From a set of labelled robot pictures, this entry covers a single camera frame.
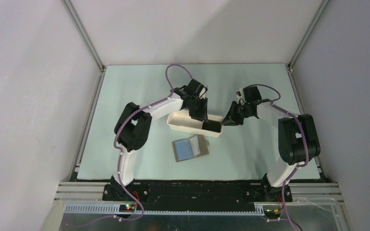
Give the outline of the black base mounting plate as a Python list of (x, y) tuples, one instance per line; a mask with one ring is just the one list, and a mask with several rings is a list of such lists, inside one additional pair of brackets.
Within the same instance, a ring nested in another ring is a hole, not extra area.
[(289, 186), (267, 191), (259, 180), (134, 180), (104, 186), (103, 201), (136, 202), (145, 211), (254, 212), (257, 203), (292, 202)]

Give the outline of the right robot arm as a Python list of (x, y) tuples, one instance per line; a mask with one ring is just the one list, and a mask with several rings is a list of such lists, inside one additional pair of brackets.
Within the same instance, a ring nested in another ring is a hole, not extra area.
[(262, 98), (259, 87), (261, 84), (252, 84), (240, 89), (221, 125), (241, 126), (246, 118), (255, 117), (277, 129), (279, 159), (275, 168), (264, 175), (261, 187), (262, 197), (274, 201), (297, 170), (319, 156), (320, 143), (311, 115), (295, 114), (278, 106), (279, 92), (275, 99)]

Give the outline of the white plastic tray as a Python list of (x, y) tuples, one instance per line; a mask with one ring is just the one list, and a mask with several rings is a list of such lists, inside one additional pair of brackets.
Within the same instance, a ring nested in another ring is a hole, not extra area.
[[(208, 114), (208, 120), (214, 120), (221, 122), (223, 119), (219, 115)], [(221, 134), (211, 131), (202, 130), (202, 121), (192, 119), (187, 110), (180, 110), (171, 112), (168, 115), (167, 124), (172, 130), (187, 132), (192, 134), (204, 135), (208, 137), (218, 138)]]

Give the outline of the beige card holder wallet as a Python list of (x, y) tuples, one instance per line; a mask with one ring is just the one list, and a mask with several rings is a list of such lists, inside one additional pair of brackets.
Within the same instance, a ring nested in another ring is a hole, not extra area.
[(176, 162), (183, 162), (209, 154), (209, 142), (203, 135), (193, 135), (187, 139), (172, 142)]

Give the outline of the aluminium frame rail front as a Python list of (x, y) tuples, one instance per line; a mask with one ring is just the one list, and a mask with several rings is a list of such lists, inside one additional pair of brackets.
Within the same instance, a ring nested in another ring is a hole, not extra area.
[(262, 214), (265, 206), (343, 205), (337, 183), (293, 182), (267, 189), (257, 180), (136, 180), (127, 190), (116, 182), (61, 182), (55, 199), (72, 211), (145, 214)]

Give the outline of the circuit board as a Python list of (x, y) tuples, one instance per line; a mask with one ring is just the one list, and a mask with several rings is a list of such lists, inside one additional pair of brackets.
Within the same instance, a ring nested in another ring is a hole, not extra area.
[(136, 209), (136, 206), (134, 205), (121, 205), (119, 207), (119, 212), (134, 212)]
[(282, 211), (282, 209), (267, 209), (264, 212), (265, 213), (271, 213), (271, 214), (279, 214)]

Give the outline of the black credit cards stack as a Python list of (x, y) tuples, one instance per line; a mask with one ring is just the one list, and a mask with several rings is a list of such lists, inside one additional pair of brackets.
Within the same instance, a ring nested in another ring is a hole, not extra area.
[(202, 124), (202, 130), (220, 133), (222, 131), (222, 125), (219, 121), (207, 120)]

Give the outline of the left circuit board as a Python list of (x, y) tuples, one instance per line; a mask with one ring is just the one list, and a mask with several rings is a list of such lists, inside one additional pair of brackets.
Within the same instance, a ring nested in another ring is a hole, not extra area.
[(134, 205), (121, 205), (119, 207), (119, 212), (134, 212), (136, 209), (136, 206)]

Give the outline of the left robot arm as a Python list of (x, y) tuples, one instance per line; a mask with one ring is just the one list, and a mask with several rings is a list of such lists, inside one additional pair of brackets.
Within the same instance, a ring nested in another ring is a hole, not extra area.
[(113, 177), (118, 182), (114, 194), (120, 200), (132, 197), (133, 171), (137, 152), (147, 142), (151, 123), (175, 111), (187, 111), (190, 119), (204, 123), (208, 121), (208, 88), (197, 80), (187, 85), (171, 88), (168, 96), (143, 106), (128, 103), (114, 128), (114, 147), (119, 150), (117, 170)]

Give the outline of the right circuit board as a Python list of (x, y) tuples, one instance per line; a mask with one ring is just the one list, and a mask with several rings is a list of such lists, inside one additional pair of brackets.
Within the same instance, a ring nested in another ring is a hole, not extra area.
[(282, 211), (282, 209), (267, 209), (264, 212), (265, 213), (271, 213), (271, 214), (279, 214)]

